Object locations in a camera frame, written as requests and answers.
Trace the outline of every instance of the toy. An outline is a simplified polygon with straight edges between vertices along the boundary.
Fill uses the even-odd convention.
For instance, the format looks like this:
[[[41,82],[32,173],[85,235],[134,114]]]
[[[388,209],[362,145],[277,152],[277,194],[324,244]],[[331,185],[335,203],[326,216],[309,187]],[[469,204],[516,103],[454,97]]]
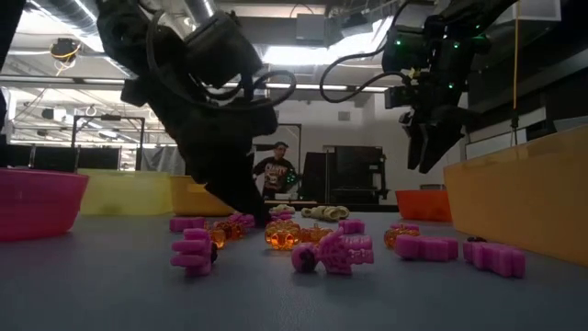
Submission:
[[[226,240],[239,240],[245,236],[245,229],[239,223],[222,221],[212,224],[212,229],[221,229],[224,231]]]
[[[179,233],[186,229],[203,229],[205,225],[204,217],[174,217],[169,220],[169,231]]]
[[[170,259],[171,265],[185,268],[189,277],[210,274],[217,259],[217,246],[209,233],[204,229],[186,229],[184,239],[172,244],[172,250],[178,254]]]
[[[394,249],[396,238],[401,234],[417,236],[420,235],[419,226],[411,224],[393,224],[384,234],[384,243],[388,248]]]
[[[523,278],[525,254],[514,247],[484,242],[463,243],[463,257],[480,270],[490,270],[503,277]]]
[[[255,226],[255,218],[253,215],[241,214],[239,212],[229,216],[229,222],[239,223],[244,228],[252,228]]]
[[[346,207],[327,207],[319,206],[312,209],[303,208],[301,211],[302,217],[313,218],[315,220],[322,220],[327,222],[337,222],[339,220],[349,217],[349,210]]]
[[[363,234],[366,225],[358,219],[339,221],[339,228],[343,229],[343,234]]]
[[[276,207],[270,209],[269,211],[270,212],[277,212],[277,213],[289,213],[289,214],[296,213],[296,209],[294,209],[294,207],[290,207],[285,204],[277,205]]]
[[[273,221],[266,226],[266,243],[272,248],[290,250],[300,241],[300,225],[291,220]]]
[[[313,243],[318,245],[321,239],[330,234],[333,230],[319,227],[318,223],[315,223],[312,228],[305,228],[300,230],[300,242],[301,243]]]
[[[371,237],[343,236],[343,229],[327,234],[318,247],[310,243],[292,252],[292,266],[300,272],[312,272],[316,261],[321,261],[328,273],[351,275],[351,266],[374,263]]]
[[[396,237],[394,252],[405,259],[447,262],[458,258],[459,244],[454,238],[401,234]]]
[[[209,230],[210,239],[217,245],[218,249],[223,249],[227,243],[227,234],[222,229]]]
[[[297,245],[292,250],[292,266],[298,272],[313,272],[319,263],[316,256],[317,249],[313,243]]]

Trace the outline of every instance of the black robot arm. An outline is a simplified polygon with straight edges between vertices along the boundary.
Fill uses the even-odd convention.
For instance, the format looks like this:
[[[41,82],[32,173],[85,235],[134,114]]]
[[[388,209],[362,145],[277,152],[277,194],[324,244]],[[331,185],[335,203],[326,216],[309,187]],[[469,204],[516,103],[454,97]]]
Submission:
[[[137,0],[97,3],[105,52],[137,75],[125,82],[121,99],[135,106],[148,103],[177,142],[190,176],[263,226],[269,214],[252,180],[249,152],[254,137],[276,131],[273,107],[294,92],[294,75],[267,73],[253,81],[261,60],[234,15],[217,12],[182,40],[158,25],[164,12],[147,17]],[[287,92],[277,100],[253,100],[253,90],[278,74],[290,78]],[[237,75],[237,88],[221,95],[207,90],[221,88]],[[235,97],[241,89],[243,96],[228,105],[215,101]]]

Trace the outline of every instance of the person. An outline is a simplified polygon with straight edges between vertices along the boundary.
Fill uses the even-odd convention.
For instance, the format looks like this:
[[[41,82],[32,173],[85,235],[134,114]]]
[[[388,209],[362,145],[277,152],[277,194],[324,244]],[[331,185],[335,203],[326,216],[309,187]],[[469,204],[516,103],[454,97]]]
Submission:
[[[270,156],[254,167],[254,175],[265,175],[264,199],[275,199],[276,193],[285,193],[288,172],[294,170],[294,165],[284,158],[288,145],[283,142],[274,144],[274,156]]]

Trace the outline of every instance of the black cable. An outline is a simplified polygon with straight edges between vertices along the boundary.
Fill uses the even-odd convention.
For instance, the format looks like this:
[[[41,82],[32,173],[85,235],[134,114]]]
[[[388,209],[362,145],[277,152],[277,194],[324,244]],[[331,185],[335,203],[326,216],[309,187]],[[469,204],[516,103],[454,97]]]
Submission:
[[[309,6],[306,6],[304,4],[296,4],[292,7],[292,10],[290,11],[290,16],[289,16],[290,18],[292,18],[292,14],[294,14],[294,9],[296,9],[296,7],[298,7],[298,6],[306,7],[306,9],[308,9],[314,15],[314,11]]]
[[[137,2],[137,6],[141,7],[144,11],[146,11],[147,13],[151,14],[151,15],[155,15],[155,13],[157,13],[156,9],[153,8],[149,8],[147,5],[145,5],[143,3],[142,0],[135,0]]]
[[[390,24],[390,29],[392,29],[392,28],[394,28],[396,26],[396,22],[398,21],[398,16],[401,14],[401,12],[404,10],[404,8],[406,8],[406,6],[409,5],[412,1],[413,0],[406,0],[406,1],[404,1],[404,3],[398,8],[398,10],[396,11],[396,13],[394,13],[394,18],[392,19],[392,24]],[[360,86],[356,91],[354,91],[352,94],[350,94],[347,97],[342,97],[342,98],[334,99],[334,98],[327,97],[327,95],[324,93],[324,81],[325,81],[327,75],[339,63],[343,63],[345,61],[353,60],[353,59],[361,59],[361,58],[365,58],[365,57],[376,56],[376,55],[380,54],[381,52],[383,52],[385,48],[386,48],[386,43],[384,43],[384,45],[382,47],[378,48],[377,50],[375,50],[373,52],[347,55],[347,56],[344,56],[344,57],[336,60],[335,62],[329,64],[329,66],[322,73],[321,81],[319,82],[319,92],[321,93],[321,97],[323,99],[325,99],[327,102],[330,102],[330,103],[344,102],[344,101],[347,101],[348,99],[350,99],[352,97],[355,97],[359,93],[361,93],[361,91],[363,91],[363,89],[366,88],[366,87],[368,87],[371,83],[373,83],[373,82],[377,81],[379,78],[385,77],[387,75],[397,75],[397,76],[402,77],[402,82],[405,85],[408,86],[410,84],[410,81],[411,81],[410,78],[408,78],[408,76],[406,76],[405,74],[398,73],[398,72],[390,72],[390,73],[384,73],[384,75],[379,74],[379,75],[371,78],[370,80],[368,80],[367,82],[365,82],[362,86]]]
[[[248,107],[239,107],[239,106],[219,107],[219,106],[211,105],[210,103],[194,101],[191,98],[186,97],[184,94],[179,93],[173,86],[170,86],[165,82],[164,77],[162,76],[162,73],[159,70],[159,65],[157,64],[157,61],[155,60],[155,51],[154,51],[155,33],[157,32],[157,29],[159,27],[159,25],[158,25],[159,20],[161,19],[161,17],[164,14],[165,14],[165,12],[163,10],[158,10],[153,15],[151,22],[149,22],[149,27],[147,28],[147,36],[146,36],[146,41],[145,41],[145,46],[146,46],[145,48],[147,51],[147,64],[149,65],[149,69],[153,73],[157,74],[157,77],[162,82],[162,84],[165,87],[167,87],[167,89],[170,90],[172,93],[176,94],[178,97],[181,97],[185,101],[189,102],[190,104],[197,106],[197,107],[200,107],[200,108],[213,109],[213,110],[244,111],[244,110],[256,110],[256,109],[260,109],[260,108],[277,106],[277,105],[281,104],[282,102],[286,101],[296,91],[296,84],[297,84],[296,76],[289,71],[278,70],[275,72],[268,72],[266,74],[263,74],[261,77],[257,78],[257,80],[255,80],[255,82],[254,82],[254,88],[264,86],[265,82],[268,78],[278,76],[278,75],[284,75],[290,79],[290,86],[286,89],[286,92],[282,96],[280,96],[274,100],[270,100],[269,102],[259,103],[259,104],[251,105]]]

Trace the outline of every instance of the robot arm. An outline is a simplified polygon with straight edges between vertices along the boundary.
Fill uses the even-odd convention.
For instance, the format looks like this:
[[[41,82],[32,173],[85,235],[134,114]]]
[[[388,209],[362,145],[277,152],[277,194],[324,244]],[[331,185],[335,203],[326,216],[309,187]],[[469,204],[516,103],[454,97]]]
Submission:
[[[138,77],[125,82],[121,99],[135,106],[148,103],[177,142],[187,171],[198,183],[235,210],[253,214],[259,226],[269,219],[268,210],[253,180],[247,154],[252,139],[274,133],[274,106],[296,87],[288,72],[263,74],[254,47],[239,30],[234,15],[217,12],[184,40],[170,28],[159,26],[164,14],[151,19],[137,1],[97,0],[97,27],[108,56]],[[274,75],[291,80],[279,99],[253,100],[253,90]],[[206,86],[222,88],[239,75],[237,88],[221,95]],[[215,100],[236,97],[226,106]]]
[[[453,0],[439,15],[428,17],[423,29],[390,28],[384,72],[416,72],[416,85],[393,87],[386,93],[386,108],[413,108],[401,118],[411,138],[410,169],[418,166],[427,173],[463,137],[463,125],[474,120],[473,113],[458,107],[459,98],[467,90],[474,55],[491,47],[483,31],[515,2]]]

